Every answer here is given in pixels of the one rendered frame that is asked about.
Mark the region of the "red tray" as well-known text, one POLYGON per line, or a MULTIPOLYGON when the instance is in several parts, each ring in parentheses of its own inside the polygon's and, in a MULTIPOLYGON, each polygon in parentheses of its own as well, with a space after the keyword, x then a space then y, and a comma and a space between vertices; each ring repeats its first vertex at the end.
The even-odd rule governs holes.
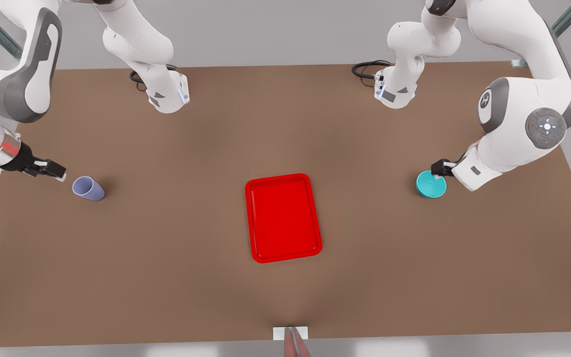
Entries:
POLYGON ((245 185, 252 258, 272 263, 313 257, 323 249, 306 174, 256 178, 245 185))

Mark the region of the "teal bowl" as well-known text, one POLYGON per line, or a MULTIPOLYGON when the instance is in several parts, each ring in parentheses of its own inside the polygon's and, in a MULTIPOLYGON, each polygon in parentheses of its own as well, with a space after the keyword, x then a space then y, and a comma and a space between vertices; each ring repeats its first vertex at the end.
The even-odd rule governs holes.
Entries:
POLYGON ((444 177, 434 176, 430 171, 423 171, 415 179, 415 189, 422 197, 435 199, 446 193, 447 182, 444 177))

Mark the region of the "lavender cup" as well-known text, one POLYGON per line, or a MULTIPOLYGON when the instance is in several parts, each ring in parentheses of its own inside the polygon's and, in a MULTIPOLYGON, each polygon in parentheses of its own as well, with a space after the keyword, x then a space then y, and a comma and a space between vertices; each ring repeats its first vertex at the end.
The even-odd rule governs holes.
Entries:
POLYGON ((105 197, 105 192, 101 185, 89 176, 75 179, 72 191, 77 196, 91 201, 100 201, 105 197))

